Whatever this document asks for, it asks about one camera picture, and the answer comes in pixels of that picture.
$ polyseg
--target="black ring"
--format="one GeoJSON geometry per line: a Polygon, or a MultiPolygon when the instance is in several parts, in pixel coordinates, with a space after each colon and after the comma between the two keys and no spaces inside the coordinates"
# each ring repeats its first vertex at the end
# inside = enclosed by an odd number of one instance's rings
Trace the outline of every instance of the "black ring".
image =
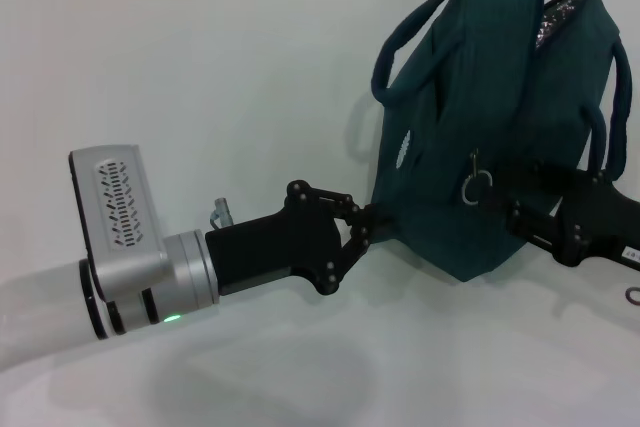
{"type": "Polygon", "coordinates": [[[96,337],[98,337],[99,340],[104,340],[109,336],[104,330],[104,325],[102,325],[100,311],[98,310],[96,297],[93,293],[93,287],[91,286],[91,273],[89,272],[89,262],[87,262],[87,259],[82,259],[79,262],[79,267],[80,285],[82,286],[82,293],[84,294],[84,301],[87,304],[87,312],[89,313],[89,319],[91,319],[93,331],[96,333],[96,337]]]}
{"type": "Polygon", "coordinates": [[[156,309],[156,302],[153,300],[153,293],[151,289],[145,289],[142,291],[142,301],[144,302],[144,308],[147,311],[147,317],[151,325],[160,322],[158,317],[158,309],[156,309]]]}
{"type": "Polygon", "coordinates": [[[76,203],[78,204],[78,212],[80,213],[80,224],[82,225],[82,235],[84,237],[84,244],[87,248],[87,257],[89,258],[89,268],[93,277],[93,285],[96,287],[98,296],[104,300],[104,293],[102,287],[100,287],[100,279],[96,273],[96,264],[93,261],[93,251],[91,250],[91,242],[89,242],[89,229],[87,228],[87,219],[84,216],[84,209],[82,208],[82,197],[80,196],[80,186],[78,185],[78,178],[76,177],[76,166],[73,163],[73,153],[69,154],[69,168],[71,169],[71,181],[73,182],[73,190],[76,194],[76,203]]]}
{"type": "Polygon", "coordinates": [[[629,287],[627,291],[624,293],[624,296],[633,305],[640,305],[640,300],[636,300],[633,297],[631,297],[631,294],[633,294],[634,292],[640,292],[640,287],[629,287]]]}
{"type": "Polygon", "coordinates": [[[120,312],[118,312],[118,306],[115,302],[107,302],[107,312],[109,312],[109,318],[111,319],[111,327],[113,327],[113,331],[118,335],[126,334],[127,330],[124,328],[122,317],[120,317],[120,312]]]}

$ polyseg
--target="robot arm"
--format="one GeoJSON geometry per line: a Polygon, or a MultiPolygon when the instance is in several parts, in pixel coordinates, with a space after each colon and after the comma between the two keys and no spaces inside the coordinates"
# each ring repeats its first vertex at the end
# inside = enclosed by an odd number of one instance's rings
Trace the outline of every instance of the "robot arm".
{"type": "Polygon", "coordinates": [[[506,216],[506,227],[576,267],[588,257],[604,257],[640,271],[640,203],[616,190],[605,172],[592,174],[540,162],[504,166],[480,206],[506,216]],[[562,198],[555,215],[528,206],[527,193],[562,198]]]}
{"type": "Polygon", "coordinates": [[[162,238],[136,146],[73,151],[69,164],[87,247],[80,284],[99,339],[179,318],[220,296],[290,275],[332,294],[369,247],[369,210],[349,195],[301,180],[289,184],[284,207],[274,215],[233,225],[219,199],[215,230],[162,238]],[[335,219],[351,226],[344,246],[335,219]]]}

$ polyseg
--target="fabric strap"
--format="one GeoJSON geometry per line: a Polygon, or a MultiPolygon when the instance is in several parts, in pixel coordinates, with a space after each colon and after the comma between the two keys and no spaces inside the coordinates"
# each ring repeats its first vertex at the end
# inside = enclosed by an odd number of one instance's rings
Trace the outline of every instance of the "fabric strap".
{"type": "Polygon", "coordinates": [[[613,44],[613,57],[616,59],[616,91],[613,97],[606,170],[611,180],[617,180],[627,163],[627,119],[631,112],[633,90],[629,59],[619,38],[613,44]]]}
{"type": "Polygon", "coordinates": [[[591,145],[589,147],[589,165],[587,170],[594,177],[602,169],[604,151],[607,148],[607,124],[604,122],[600,106],[583,107],[582,114],[591,128],[591,145]]]}
{"type": "Polygon", "coordinates": [[[416,79],[411,85],[405,85],[402,89],[388,87],[391,67],[395,53],[404,47],[431,18],[436,9],[445,0],[427,0],[404,19],[385,41],[378,60],[373,68],[371,77],[371,92],[378,102],[389,107],[407,95],[414,93],[425,85],[434,75],[438,66],[447,55],[462,41],[462,31],[451,33],[435,53],[431,65],[425,68],[423,77],[416,79]]]}

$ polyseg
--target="teal handbag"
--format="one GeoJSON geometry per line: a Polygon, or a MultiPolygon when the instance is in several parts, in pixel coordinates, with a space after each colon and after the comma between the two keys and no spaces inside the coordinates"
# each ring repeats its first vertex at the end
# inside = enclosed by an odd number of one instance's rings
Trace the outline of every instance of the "teal handbag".
{"type": "MultiPolygon", "coordinates": [[[[449,0],[388,86],[395,52],[444,1],[428,0],[402,21],[375,64],[371,88],[384,122],[373,241],[397,239],[466,281],[523,245],[504,219],[472,205],[482,186],[469,179],[489,184],[496,167],[512,161],[576,167],[590,134],[588,169],[599,172],[599,106],[615,58],[606,173],[616,180],[626,162],[631,74],[602,0],[449,0]]],[[[527,198],[546,212],[558,200],[527,198]]]]}

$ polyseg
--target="metal ring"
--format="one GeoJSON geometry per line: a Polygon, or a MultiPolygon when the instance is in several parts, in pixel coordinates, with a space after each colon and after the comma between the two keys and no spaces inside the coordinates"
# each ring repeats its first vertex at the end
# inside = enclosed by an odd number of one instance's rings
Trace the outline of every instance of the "metal ring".
{"type": "Polygon", "coordinates": [[[640,305],[640,300],[636,300],[633,297],[631,297],[631,294],[633,294],[634,292],[640,292],[640,287],[629,287],[627,291],[624,293],[624,296],[633,305],[640,305]]]}
{"type": "MultiPolygon", "coordinates": [[[[484,174],[487,176],[487,178],[489,179],[489,187],[493,187],[493,177],[491,177],[491,174],[486,171],[486,170],[479,170],[478,174],[484,174]]],[[[467,205],[478,205],[478,201],[470,201],[469,199],[467,199],[467,185],[469,185],[469,182],[471,182],[471,179],[473,179],[474,176],[473,174],[471,174],[469,177],[467,177],[464,181],[464,184],[462,184],[462,201],[467,204],[467,205]]]]}

